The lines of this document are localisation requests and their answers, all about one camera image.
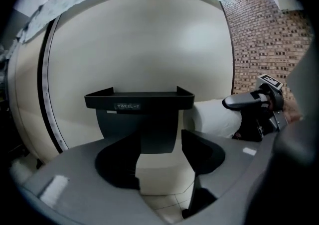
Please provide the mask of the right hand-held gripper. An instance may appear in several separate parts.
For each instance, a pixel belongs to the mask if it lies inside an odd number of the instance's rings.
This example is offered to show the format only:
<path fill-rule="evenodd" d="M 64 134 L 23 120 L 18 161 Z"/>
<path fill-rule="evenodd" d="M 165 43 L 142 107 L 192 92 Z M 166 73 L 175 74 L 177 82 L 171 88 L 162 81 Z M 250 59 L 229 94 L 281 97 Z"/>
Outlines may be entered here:
<path fill-rule="evenodd" d="M 275 78 L 262 74 L 257 77 L 257 93 L 240 93 L 229 95 L 222 100 L 226 109 L 241 111 L 242 121 L 233 139 L 260 142 L 262 137 L 272 132 L 279 132 L 288 122 L 284 116 L 283 83 Z M 274 102 L 274 110 L 268 110 L 268 100 Z M 254 111 L 244 110 L 261 104 L 258 116 Z"/>

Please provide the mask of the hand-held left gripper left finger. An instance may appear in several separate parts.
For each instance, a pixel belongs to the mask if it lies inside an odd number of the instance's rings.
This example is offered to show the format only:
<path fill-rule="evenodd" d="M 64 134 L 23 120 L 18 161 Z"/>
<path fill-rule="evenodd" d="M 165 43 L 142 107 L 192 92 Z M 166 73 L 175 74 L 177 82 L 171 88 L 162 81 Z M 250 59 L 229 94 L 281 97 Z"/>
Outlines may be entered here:
<path fill-rule="evenodd" d="M 31 176 L 23 195 L 55 224 L 157 225 L 139 193 L 140 154 L 138 132 L 73 147 Z"/>

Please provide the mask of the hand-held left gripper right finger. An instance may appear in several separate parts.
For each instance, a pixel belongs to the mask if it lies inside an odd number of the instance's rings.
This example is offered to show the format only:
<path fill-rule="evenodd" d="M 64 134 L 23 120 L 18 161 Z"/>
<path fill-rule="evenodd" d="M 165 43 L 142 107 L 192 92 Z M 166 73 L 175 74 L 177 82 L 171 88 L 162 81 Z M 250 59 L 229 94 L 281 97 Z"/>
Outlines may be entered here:
<path fill-rule="evenodd" d="M 244 219 L 272 156 L 276 134 L 260 142 L 182 130 L 182 151 L 195 172 L 185 219 Z"/>

